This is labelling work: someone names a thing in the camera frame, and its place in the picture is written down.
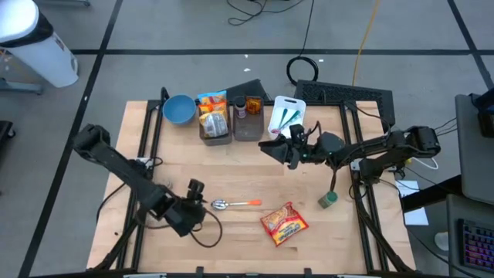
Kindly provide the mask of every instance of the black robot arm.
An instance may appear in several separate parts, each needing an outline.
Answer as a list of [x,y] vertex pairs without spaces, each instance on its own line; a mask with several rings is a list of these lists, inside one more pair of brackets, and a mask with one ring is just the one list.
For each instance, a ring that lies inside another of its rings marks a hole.
[[88,124],[75,137],[74,150],[84,159],[104,166],[132,188],[141,208],[156,220],[165,218],[179,236],[186,236],[205,217],[204,184],[191,179],[187,198],[176,196],[163,185],[146,178],[143,162],[128,160],[110,146],[110,135],[101,126]]
[[[381,137],[345,146],[335,134],[324,132],[314,145],[308,144],[313,131],[305,133],[302,125],[290,126],[291,138],[279,135],[274,141],[259,142],[261,151],[295,169],[301,163],[325,163],[334,171],[360,159],[361,179],[376,183],[383,170],[402,168],[409,158],[432,158],[439,153],[438,138],[430,127],[410,127],[406,131],[392,131]],[[381,154],[378,158],[367,158]]]

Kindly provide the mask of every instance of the white trash can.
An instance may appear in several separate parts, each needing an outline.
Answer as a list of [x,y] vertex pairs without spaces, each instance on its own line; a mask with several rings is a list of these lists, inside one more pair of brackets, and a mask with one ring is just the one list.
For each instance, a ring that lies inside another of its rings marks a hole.
[[32,0],[0,0],[0,47],[57,88],[79,79],[77,58]]

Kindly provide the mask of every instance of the wooden tabletop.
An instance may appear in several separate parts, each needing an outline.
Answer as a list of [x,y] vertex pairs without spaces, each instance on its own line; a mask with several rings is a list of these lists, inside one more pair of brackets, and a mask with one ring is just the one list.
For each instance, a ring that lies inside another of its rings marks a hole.
[[[117,150],[128,158],[137,156],[146,105],[144,101],[127,103]],[[375,102],[357,105],[369,114],[378,115]],[[272,107],[265,107],[266,126],[271,113]],[[352,127],[350,112],[347,116]],[[377,118],[360,112],[359,118],[364,140],[382,135],[381,122]],[[323,131],[343,138],[337,107],[307,107],[304,127],[313,127],[317,120]],[[196,120],[187,127],[177,127],[164,119],[157,152],[164,164],[155,168],[154,182],[170,181],[174,192],[183,196],[189,180],[196,178],[205,183],[204,196],[208,201],[223,198],[229,202],[243,202],[260,198],[262,205],[215,212],[224,231],[221,242],[212,249],[200,247],[190,236],[180,238],[172,229],[146,229],[140,272],[194,273],[197,266],[203,266],[206,273],[303,273],[307,267],[313,273],[366,273],[357,212],[348,195],[350,174],[347,167],[337,173],[338,202],[322,209],[317,200],[329,190],[333,173],[330,168],[323,164],[299,164],[296,170],[289,170],[263,154],[257,142],[234,140],[229,145],[207,147],[198,136],[198,125]],[[355,142],[353,128],[350,130]],[[263,140],[268,140],[266,133]],[[314,134],[310,143],[314,144],[316,138]],[[394,183],[392,174],[385,173],[381,178]],[[110,174],[105,195],[120,184],[121,181]],[[374,185],[374,192],[384,237],[404,262],[415,268],[397,190],[381,183]],[[103,208],[88,267],[98,264],[117,241],[117,235],[122,233],[129,193],[126,187]],[[310,227],[275,247],[259,219],[288,201],[293,202],[293,208]],[[149,217],[147,222],[149,225],[163,224]],[[218,237],[218,224],[210,215],[203,224],[203,229],[196,233],[198,239],[206,244],[213,243]],[[370,232],[368,234],[374,268],[379,269],[374,237]],[[134,238],[130,240],[129,250],[133,247]],[[130,265],[130,255],[126,263]]]

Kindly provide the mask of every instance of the chip bag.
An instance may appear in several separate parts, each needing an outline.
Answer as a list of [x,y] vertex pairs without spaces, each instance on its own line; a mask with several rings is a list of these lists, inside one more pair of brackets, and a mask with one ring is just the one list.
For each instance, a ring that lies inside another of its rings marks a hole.
[[205,137],[218,137],[228,133],[228,124],[222,111],[212,111],[199,117]]
[[303,229],[309,228],[302,216],[292,208],[292,202],[287,202],[279,210],[262,217],[261,223],[276,246]]
[[226,101],[219,103],[199,104],[199,110],[201,114],[209,113],[212,111],[223,111],[226,117]]
[[198,99],[201,104],[220,103],[222,101],[226,101],[226,91],[223,90],[217,93],[200,93],[198,94]]

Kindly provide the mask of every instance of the snack bag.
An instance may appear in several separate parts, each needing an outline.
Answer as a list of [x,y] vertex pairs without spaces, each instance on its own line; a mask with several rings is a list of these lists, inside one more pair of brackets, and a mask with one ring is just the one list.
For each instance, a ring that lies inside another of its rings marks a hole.
[[218,137],[228,133],[228,125],[222,111],[212,111],[199,117],[205,137]]
[[262,217],[261,223],[276,246],[285,242],[290,236],[309,228],[302,216],[292,208],[292,202],[287,202],[279,210]]
[[226,101],[226,91],[223,90],[217,93],[200,93],[198,99],[201,104],[219,103]]
[[226,117],[226,101],[222,101],[219,103],[199,104],[198,106],[201,114],[209,113],[212,111],[223,111]]
[[261,112],[261,99],[258,97],[245,97],[245,109],[252,115]]

